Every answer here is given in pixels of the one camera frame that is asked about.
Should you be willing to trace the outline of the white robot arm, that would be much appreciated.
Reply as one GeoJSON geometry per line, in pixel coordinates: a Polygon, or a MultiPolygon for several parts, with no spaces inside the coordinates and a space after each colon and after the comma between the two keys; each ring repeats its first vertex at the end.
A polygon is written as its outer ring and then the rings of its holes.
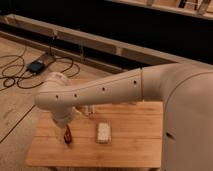
{"type": "Polygon", "coordinates": [[[44,165],[213,171],[213,69],[173,63],[80,84],[53,72],[35,104],[74,139],[44,165]]]}

